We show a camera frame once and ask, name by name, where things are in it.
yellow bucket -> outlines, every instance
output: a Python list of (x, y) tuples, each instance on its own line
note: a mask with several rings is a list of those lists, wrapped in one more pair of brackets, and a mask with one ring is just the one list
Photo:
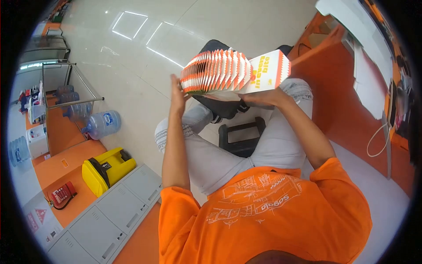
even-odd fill
[(136, 161), (123, 148), (118, 147), (85, 160), (82, 178), (91, 191), (100, 197), (135, 167)]

orange t-shirt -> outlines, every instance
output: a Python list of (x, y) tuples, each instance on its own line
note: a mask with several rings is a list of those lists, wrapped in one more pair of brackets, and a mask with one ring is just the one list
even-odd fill
[(336, 158), (310, 181), (299, 177), (300, 169), (252, 168), (202, 207), (188, 190), (163, 189), (160, 263), (245, 263), (267, 250), (353, 262), (372, 228), (365, 197)]

white cabinet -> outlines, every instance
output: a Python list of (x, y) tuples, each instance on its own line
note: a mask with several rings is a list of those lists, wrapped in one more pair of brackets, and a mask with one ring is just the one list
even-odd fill
[(146, 165), (134, 171), (123, 184), (147, 205), (151, 205), (162, 189), (161, 177)]
[(54, 263), (60, 264), (98, 264), (81, 245), (66, 231), (48, 253)]
[(96, 206), (86, 212), (69, 232), (100, 263), (106, 263), (126, 237)]
[(132, 230), (136, 222), (148, 209), (147, 205), (121, 183), (102, 197), (97, 203), (97, 207), (126, 234)]
[(49, 257), (56, 264), (112, 264), (161, 189), (160, 176), (146, 165), (135, 168), (54, 238)]

gray locker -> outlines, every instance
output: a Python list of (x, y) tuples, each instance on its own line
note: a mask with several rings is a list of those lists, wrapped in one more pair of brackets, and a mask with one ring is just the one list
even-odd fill
[(98, 203), (100, 211), (120, 230), (128, 234), (146, 212), (148, 206), (131, 193), (123, 184), (118, 184)]
[(98, 264), (81, 245), (72, 237), (69, 231), (53, 245), (48, 252), (53, 263), (57, 264)]
[(126, 237), (96, 206), (71, 226), (69, 232), (100, 263), (106, 263)]
[(145, 164), (126, 178), (123, 184), (147, 205), (151, 205), (162, 189), (161, 177)]

accordion fold paper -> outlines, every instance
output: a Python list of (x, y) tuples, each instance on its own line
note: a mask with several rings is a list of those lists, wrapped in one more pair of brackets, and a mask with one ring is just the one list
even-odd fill
[(196, 55), (182, 70), (183, 91), (220, 101), (239, 101), (238, 94), (277, 88), (291, 71), (291, 62), (275, 50), (248, 61), (241, 52), (215, 50)]

